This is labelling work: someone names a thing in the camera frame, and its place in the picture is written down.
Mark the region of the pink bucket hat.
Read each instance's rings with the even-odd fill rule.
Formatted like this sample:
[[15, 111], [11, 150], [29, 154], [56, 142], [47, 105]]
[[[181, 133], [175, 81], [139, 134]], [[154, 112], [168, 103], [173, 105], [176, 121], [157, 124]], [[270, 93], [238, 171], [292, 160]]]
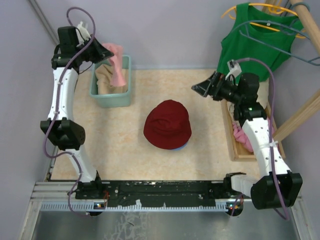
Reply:
[[109, 63], [113, 67], [113, 74], [110, 84], [114, 87], [125, 86], [127, 82], [122, 74], [124, 53], [123, 47], [115, 43], [103, 43], [102, 46], [113, 53], [113, 56], [108, 59]]

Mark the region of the light teal plastic bin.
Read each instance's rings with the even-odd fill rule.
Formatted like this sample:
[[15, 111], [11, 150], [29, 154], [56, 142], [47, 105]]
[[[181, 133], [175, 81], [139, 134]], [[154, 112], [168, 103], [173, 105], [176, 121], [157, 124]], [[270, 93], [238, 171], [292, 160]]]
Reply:
[[89, 95], [96, 100], [96, 103], [101, 108], [116, 108], [127, 107], [131, 104], [131, 90], [132, 90], [132, 61], [129, 55], [122, 56], [122, 69], [125, 70], [123, 74], [127, 82], [127, 91], [124, 93], [98, 94], [97, 77], [95, 70], [102, 64], [110, 65], [108, 60], [103, 60], [91, 67], [91, 81], [89, 85]]

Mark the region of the dark red bucket hat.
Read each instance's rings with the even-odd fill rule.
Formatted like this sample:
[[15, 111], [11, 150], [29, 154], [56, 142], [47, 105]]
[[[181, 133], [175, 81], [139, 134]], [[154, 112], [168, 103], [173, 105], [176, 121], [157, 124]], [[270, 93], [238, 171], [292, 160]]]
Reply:
[[187, 109], [182, 103], [172, 99], [161, 102], [147, 116], [143, 135], [157, 148], [182, 148], [192, 136]]

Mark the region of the blue bucket hat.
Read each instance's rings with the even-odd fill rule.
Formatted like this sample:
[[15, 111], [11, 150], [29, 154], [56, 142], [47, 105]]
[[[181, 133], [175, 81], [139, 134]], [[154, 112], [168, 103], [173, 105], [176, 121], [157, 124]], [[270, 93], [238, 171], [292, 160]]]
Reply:
[[178, 148], [174, 148], [174, 149], [172, 149], [172, 151], [179, 151], [179, 150], [182, 150], [183, 148], [185, 148], [185, 147], [187, 146], [187, 144], [188, 144], [188, 141], [187, 141], [184, 145], [182, 145], [182, 146], [180, 146], [180, 147], [178, 147]]

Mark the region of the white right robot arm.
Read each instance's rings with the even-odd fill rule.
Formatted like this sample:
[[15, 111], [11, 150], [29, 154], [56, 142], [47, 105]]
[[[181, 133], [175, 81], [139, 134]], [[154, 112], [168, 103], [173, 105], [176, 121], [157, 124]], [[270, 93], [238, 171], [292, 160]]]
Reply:
[[[282, 160], [272, 137], [272, 123], [257, 102], [258, 79], [244, 73], [239, 85], [213, 75], [189, 87], [192, 74], [142, 78], [134, 104], [117, 94], [106, 99], [91, 124], [91, 156], [114, 180], [101, 184], [110, 207], [141, 204], [145, 208], [206, 208], [216, 199], [247, 196], [258, 210], [291, 207], [303, 180]], [[235, 106], [239, 130], [255, 155], [260, 179], [242, 172], [219, 176], [228, 161], [222, 114], [196, 93], [227, 100]]]

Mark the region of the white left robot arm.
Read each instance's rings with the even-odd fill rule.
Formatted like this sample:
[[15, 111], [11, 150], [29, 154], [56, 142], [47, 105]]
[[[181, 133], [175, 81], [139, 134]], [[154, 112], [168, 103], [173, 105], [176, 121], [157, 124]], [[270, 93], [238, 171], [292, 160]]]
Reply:
[[60, 150], [58, 157], [68, 156], [78, 173], [71, 193], [76, 199], [101, 199], [106, 187], [91, 164], [84, 143], [85, 129], [74, 121], [73, 104], [80, 66], [84, 62], [99, 63], [113, 56], [87, 29], [81, 25], [58, 28], [59, 44], [51, 59], [54, 87], [52, 103], [40, 129], [45, 141]]

